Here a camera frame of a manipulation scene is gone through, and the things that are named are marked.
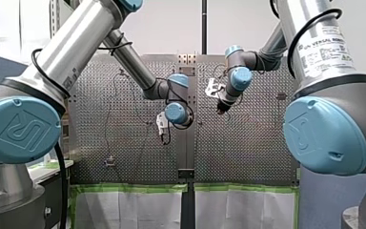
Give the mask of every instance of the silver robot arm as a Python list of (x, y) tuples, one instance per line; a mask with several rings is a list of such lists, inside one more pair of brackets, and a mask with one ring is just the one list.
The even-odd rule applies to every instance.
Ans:
[(250, 71), (276, 70), (288, 47), (289, 70), (298, 85), (284, 123), (291, 153), (316, 173), (366, 173), (366, 73), (356, 70), (337, 24), (342, 11), (327, 0), (276, 5), (280, 24), (265, 48), (227, 50), (229, 82), (219, 92), (218, 112), (229, 110), (250, 85)]

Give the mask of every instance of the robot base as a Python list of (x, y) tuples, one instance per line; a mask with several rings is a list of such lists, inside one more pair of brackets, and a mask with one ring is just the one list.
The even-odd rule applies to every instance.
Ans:
[(44, 188), (34, 188), (30, 198), (0, 208), (0, 229), (44, 229)]

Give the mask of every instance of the metal pole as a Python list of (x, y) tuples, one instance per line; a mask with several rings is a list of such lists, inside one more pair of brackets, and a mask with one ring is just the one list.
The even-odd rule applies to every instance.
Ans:
[(207, 54), (207, 0), (203, 1), (202, 13), (202, 54)]

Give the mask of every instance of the wall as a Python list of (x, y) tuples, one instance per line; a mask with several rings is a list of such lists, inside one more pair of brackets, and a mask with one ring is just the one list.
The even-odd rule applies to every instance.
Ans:
[(146, 0), (121, 31), (141, 54), (201, 52), (201, 1)]

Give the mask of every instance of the white object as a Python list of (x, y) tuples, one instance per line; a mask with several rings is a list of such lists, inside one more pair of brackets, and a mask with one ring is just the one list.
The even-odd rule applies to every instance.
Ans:
[(159, 130), (159, 135), (164, 134), (163, 130), (168, 128), (168, 122), (169, 121), (168, 121), (168, 119), (166, 119), (165, 112), (161, 112), (160, 114), (157, 115), (156, 125)]
[(224, 84), (217, 84), (215, 83), (215, 78), (210, 78), (209, 84), (207, 85), (206, 88), (206, 95), (208, 97), (218, 98), (217, 93), (223, 88), (225, 88)]
[(264, 190), (263, 186), (248, 191), (231, 189), (230, 186), (226, 190), (195, 192), (196, 228), (296, 228), (296, 192), (275, 192), (275, 188), (266, 187)]
[(75, 228), (180, 229), (181, 197), (181, 192), (83, 193), (75, 202)]

